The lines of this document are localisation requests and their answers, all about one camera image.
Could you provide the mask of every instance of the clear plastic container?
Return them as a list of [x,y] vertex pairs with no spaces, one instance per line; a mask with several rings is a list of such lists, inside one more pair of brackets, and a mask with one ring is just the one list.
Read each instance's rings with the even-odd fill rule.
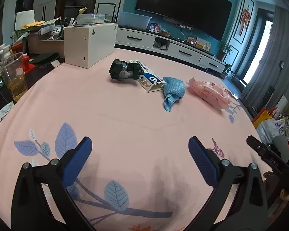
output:
[[77,16],[77,24],[104,22],[105,14],[80,14]]
[[119,26],[127,26],[146,30],[152,17],[138,15],[128,12],[120,12],[118,15],[117,24]]

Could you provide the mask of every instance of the floor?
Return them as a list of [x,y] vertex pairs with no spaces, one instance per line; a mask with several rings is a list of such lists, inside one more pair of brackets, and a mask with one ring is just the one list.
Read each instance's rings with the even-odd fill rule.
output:
[[253,117],[251,116],[251,114],[248,112],[247,108],[244,106],[244,104],[241,101],[242,94],[241,94],[240,90],[238,90],[238,88],[230,80],[221,79],[221,81],[229,88],[229,90],[232,94],[234,94],[235,96],[238,97],[238,102],[241,104],[242,108],[244,109],[244,111],[248,115],[249,119],[252,120]]

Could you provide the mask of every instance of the curtain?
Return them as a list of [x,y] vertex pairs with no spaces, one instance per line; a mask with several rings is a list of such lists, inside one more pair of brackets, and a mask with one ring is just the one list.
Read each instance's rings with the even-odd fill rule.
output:
[[[285,61],[280,77],[280,61]],[[267,107],[274,107],[284,95],[289,102],[289,12],[276,6],[270,37],[259,65],[242,92],[249,104],[258,108],[269,86],[275,85],[275,92]]]

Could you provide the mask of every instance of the green plant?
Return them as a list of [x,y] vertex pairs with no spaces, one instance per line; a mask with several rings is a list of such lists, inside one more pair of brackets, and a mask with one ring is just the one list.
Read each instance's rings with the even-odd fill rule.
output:
[[232,67],[232,65],[230,63],[225,62],[225,68],[224,68],[223,73],[224,74],[228,74],[229,72],[233,73],[233,71],[231,70],[231,67]]
[[225,41],[220,41],[218,44],[218,47],[220,51],[229,53],[229,54],[232,53],[232,50],[233,50],[233,47]]

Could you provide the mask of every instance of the white tv cabinet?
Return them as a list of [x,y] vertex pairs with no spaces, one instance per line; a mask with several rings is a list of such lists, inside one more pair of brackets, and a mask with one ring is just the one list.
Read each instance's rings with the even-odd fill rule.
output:
[[[154,41],[164,41],[167,49],[160,50],[153,48]],[[213,56],[198,50],[192,46],[176,41],[171,38],[162,37],[158,34],[151,34],[149,32],[120,28],[118,27],[116,36],[116,46],[127,46],[130,48],[137,48],[152,52],[152,54],[159,54],[165,58],[172,57],[177,61],[184,61],[191,64],[195,68],[212,69],[222,73],[225,65],[214,58]]]

